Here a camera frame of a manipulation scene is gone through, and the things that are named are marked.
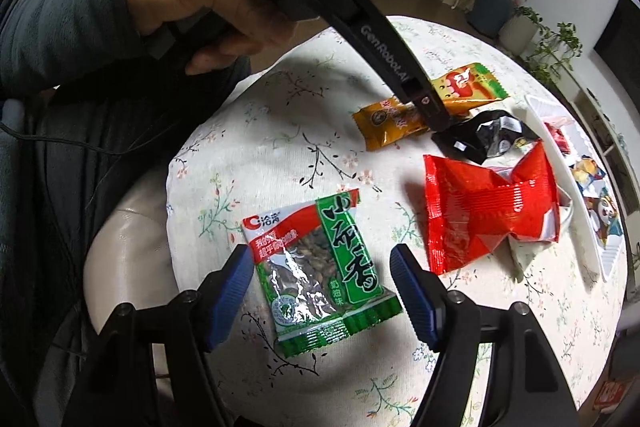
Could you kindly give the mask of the grey sleeve forearm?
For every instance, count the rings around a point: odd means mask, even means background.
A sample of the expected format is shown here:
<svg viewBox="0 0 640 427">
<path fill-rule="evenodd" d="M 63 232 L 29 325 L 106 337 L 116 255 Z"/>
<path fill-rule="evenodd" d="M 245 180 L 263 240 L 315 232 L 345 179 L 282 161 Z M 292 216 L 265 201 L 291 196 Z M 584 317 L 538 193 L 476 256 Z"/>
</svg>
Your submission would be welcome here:
<svg viewBox="0 0 640 427">
<path fill-rule="evenodd" d="M 39 95 L 53 87 L 53 109 L 115 106 L 159 70 L 127 0 L 2 1 L 3 120 L 42 112 Z"/>
</svg>

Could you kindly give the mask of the person's left hand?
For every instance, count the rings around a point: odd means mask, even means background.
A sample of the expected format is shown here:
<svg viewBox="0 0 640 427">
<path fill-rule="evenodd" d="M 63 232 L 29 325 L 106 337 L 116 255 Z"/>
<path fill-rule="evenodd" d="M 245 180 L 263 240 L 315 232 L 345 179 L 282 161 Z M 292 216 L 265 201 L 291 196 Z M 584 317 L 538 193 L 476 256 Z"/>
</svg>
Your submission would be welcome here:
<svg viewBox="0 0 640 427">
<path fill-rule="evenodd" d="M 236 33 L 214 46 L 204 46 L 186 64 L 188 75 L 200 75 L 231 65 L 241 55 L 255 55 L 268 46 L 283 46 L 294 36 L 296 23 L 264 0 L 127 0 L 134 26 L 143 35 L 161 24 L 183 20 L 204 9 L 217 13 Z"/>
</svg>

